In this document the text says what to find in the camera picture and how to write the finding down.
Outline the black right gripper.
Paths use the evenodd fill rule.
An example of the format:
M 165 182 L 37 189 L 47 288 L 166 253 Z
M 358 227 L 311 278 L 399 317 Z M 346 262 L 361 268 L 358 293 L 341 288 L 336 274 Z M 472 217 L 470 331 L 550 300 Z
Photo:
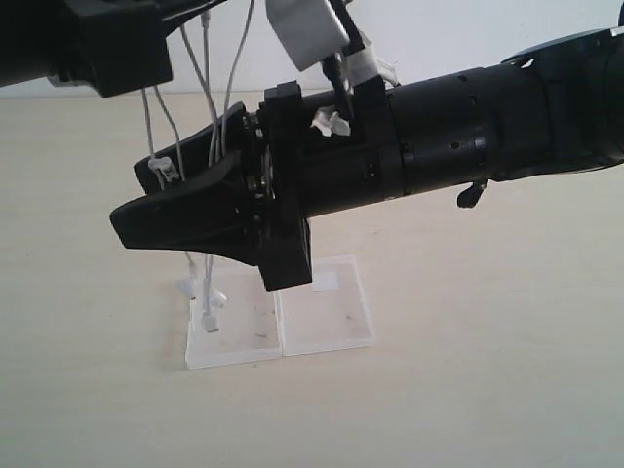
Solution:
M 257 111 L 263 144 L 247 180 L 237 151 L 247 144 L 248 111 L 241 101 L 219 118 L 226 118 L 226 149 L 232 152 L 225 158 L 208 168 L 212 124 L 180 142 L 186 182 L 159 191 L 149 157 L 137 161 L 135 176 L 150 195 L 110 214 L 123 246 L 214 254 L 256 266 L 269 292 L 310 283 L 311 218 L 378 203 L 405 189 L 384 83 L 356 87 L 348 136 L 322 136 L 312 125 L 314 114 L 337 101 L 334 92 L 304 96 L 296 82 L 265 90 Z

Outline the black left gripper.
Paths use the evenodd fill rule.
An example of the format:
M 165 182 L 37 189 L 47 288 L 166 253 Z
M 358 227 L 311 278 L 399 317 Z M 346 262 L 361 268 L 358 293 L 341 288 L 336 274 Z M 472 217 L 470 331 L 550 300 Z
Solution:
M 167 83 L 167 39 L 215 1 L 4 1 L 1 85 L 48 79 L 112 98 Z

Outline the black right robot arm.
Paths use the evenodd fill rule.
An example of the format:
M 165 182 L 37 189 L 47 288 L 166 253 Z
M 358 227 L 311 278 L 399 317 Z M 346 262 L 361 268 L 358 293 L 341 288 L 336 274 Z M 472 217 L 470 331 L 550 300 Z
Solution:
M 346 136 L 312 125 L 333 92 L 295 82 L 255 112 L 227 113 L 227 152 L 203 129 L 162 150 L 185 180 L 135 164 L 143 195 L 111 224 L 128 249 L 213 254 L 259 270 L 270 291 L 312 279 L 309 219 L 460 186 L 474 207 L 489 182 L 609 169 L 623 161 L 623 31 L 598 29 L 502 63 L 396 88 L 358 86 Z

